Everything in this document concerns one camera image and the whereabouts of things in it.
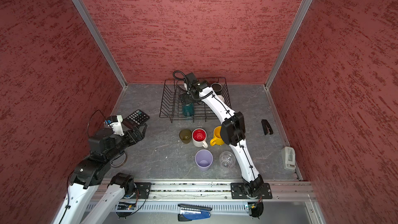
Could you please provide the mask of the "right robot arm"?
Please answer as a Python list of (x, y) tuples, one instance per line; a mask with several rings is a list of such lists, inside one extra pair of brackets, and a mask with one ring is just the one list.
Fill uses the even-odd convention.
[(264, 184), (264, 180), (256, 169), (250, 156), (246, 142), (244, 116), (235, 112), (209, 87), (205, 81), (189, 84), (183, 83), (189, 99), (202, 101), (217, 116), (221, 123), (220, 135), (224, 143), (232, 149), (241, 170), (244, 182), (244, 192), (250, 198), (255, 198)]

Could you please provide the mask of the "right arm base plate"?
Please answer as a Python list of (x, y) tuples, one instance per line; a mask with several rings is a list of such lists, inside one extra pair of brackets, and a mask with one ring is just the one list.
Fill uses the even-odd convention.
[(260, 191), (254, 194), (252, 197), (249, 197), (244, 189), (244, 183), (231, 183), (231, 196), (232, 199), (263, 199), (270, 200), (273, 198), (271, 187), (269, 183), (264, 183), (261, 187)]

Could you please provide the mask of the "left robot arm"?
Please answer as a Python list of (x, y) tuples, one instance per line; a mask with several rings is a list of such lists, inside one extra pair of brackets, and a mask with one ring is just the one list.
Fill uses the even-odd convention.
[(96, 206), (84, 216), (111, 163), (123, 155), (128, 147), (142, 141), (146, 129), (146, 124), (139, 125), (121, 135), (106, 128), (89, 138), (90, 154), (71, 174), (65, 200), (53, 221), (55, 224), (102, 224), (123, 198), (148, 199), (149, 189), (138, 188), (133, 176), (118, 173), (111, 179)]

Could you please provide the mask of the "black mug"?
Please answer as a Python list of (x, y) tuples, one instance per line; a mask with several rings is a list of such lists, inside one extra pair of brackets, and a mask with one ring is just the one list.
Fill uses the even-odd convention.
[(223, 86), (219, 83), (211, 84), (211, 88), (215, 92), (216, 95), (222, 95)]

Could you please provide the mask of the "white cup teal outside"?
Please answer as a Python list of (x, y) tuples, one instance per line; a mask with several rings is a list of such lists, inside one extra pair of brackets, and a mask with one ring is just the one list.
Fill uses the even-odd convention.
[(182, 105), (182, 114), (185, 117), (193, 117), (195, 114), (194, 104), (193, 103), (189, 103), (189, 104), (184, 103)]

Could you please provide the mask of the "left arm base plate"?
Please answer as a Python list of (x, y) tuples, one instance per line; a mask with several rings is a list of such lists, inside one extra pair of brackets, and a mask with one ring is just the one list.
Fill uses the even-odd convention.
[(129, 183), (125, 188), (124, 199), (148, 199), (152, 183)]

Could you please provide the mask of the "yellow mug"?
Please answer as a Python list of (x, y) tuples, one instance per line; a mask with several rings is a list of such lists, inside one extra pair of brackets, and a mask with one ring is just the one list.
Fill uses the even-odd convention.
[(221, 126), (218, 126), (214, 129), (213, 131), (213, 138), (210, 140), (210, 145), (211, 146), (221, 146), (224, 145), (224, 141), (221, 138)]

